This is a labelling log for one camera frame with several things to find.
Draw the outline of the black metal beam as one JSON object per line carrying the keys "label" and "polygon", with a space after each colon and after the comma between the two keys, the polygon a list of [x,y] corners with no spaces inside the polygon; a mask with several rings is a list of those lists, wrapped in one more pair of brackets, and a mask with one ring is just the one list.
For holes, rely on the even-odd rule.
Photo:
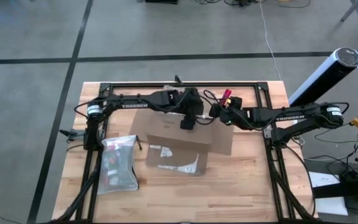
{"label": "black metal beam", "polygon": [[314,187],[315,198],[358,196],[358,180]]}

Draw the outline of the black clamp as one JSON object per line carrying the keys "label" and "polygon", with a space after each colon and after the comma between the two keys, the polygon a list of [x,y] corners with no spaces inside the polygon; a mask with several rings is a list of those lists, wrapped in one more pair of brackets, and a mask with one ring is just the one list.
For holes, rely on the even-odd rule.
{"label": "black clamp", "polygon": [[77,130],[77,129],[70,129],[64,130],[60,129],[59,133],[66,136],[68,141],[74,141],[75,139],[81,139],[85,135],[85,130]]}

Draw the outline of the black floor device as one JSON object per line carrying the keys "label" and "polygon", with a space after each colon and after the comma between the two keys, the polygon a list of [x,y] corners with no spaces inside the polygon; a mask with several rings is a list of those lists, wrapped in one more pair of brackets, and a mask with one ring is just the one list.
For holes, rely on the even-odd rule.
{"label": "black floor device", "polygon": [[178,0],[144,0],[147,3],[178,4]]}

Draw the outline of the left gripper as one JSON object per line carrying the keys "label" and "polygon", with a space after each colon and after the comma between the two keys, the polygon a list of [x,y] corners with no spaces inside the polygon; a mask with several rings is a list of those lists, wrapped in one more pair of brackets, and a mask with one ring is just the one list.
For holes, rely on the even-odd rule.
{"label": "left gripper", "polygon": [[193,130],[197,115],[203,114],[204,106],[198,90],[194,87],[185,88],[183,96],[180,98],[178,112],[184,115],[180,121],[180,128]]}

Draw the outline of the grey mesh zipper pouch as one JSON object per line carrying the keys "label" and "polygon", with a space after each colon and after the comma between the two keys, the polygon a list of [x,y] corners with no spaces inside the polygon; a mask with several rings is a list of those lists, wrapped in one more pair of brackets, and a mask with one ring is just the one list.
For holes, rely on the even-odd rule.
{"label": "grey mesh zipper pouch", "polygon": [[98,195],[139,189],[134,171],[134,151],[139,138],[136,135],[103,139]]}

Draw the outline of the grey desk leg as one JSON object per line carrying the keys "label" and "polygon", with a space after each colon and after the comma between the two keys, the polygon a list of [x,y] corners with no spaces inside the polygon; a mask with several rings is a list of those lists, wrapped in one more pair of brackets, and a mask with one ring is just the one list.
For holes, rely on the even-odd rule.
{"label": "grey desk leg", "polygon": [[340,21],[345,22],[347,18],[358,8],[358,0],[350,0],[351,7],[341,17]]}

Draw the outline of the black aluminium rig frame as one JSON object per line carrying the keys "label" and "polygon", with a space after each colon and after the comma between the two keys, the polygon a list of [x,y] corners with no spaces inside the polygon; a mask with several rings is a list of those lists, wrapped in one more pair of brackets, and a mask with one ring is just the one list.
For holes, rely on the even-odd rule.
{"label": "black aluminium rig frame", "polygon": [[[245,106],[288,106],[282,81],[187,82],[223,94],[232,89]],[[114,93],[149,94],[173,82],[111,82]],[[135,153],[140,189],[99,195],[94,224],[134,223],[277,223],[296,217],[283,190],[272,184],[263,134],[234,128],[232,154],[209,153],[205,175],[190,176],[147,167],[148,146]]]}

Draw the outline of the red utility knife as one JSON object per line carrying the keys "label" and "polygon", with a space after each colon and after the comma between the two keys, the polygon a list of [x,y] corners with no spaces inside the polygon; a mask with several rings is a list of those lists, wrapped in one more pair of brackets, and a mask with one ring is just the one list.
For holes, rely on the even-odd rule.
{"label": "red utility knife", "polygon": [[226,89],[223,93],[222,97],[219,100],[219,105],[224,106],[227,100],[230,98],[232,91],[230,89]]}

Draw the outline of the black and white cylinder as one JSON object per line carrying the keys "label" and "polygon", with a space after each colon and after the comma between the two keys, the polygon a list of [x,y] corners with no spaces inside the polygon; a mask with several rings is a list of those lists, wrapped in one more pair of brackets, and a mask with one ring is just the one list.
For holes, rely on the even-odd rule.
{"label": "black and white cylinder", "polygon": [[314,103],[343,78],[358,68],[358,51],[336,49],[289,97],[290,106]]}

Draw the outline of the white box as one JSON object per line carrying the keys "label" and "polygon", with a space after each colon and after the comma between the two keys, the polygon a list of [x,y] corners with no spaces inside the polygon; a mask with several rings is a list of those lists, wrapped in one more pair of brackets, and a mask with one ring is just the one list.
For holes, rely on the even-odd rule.
{"label": "white box", "polygon": [[[311,183],[313,188],[339,183],[337,175],[318,172],[309,172],[309,175],[311,177]],[[315,202],[316,211],[318,213],[348,216],[347,208],[345,206],[343,197],[317,198]]]}

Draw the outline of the taped brown cardboard box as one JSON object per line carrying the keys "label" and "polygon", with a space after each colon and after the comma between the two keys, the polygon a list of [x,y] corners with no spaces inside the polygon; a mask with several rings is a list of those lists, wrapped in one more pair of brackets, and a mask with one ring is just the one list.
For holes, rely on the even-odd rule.
{"label": "taped brown cardboard box", "polygon": [[130,134],[149,144],[146,165],[189,175],[206,172],[210,152],[230,156],[234,127],[218,120],[195,124],[192,130],[180,128],[182,114],[139,110]]}

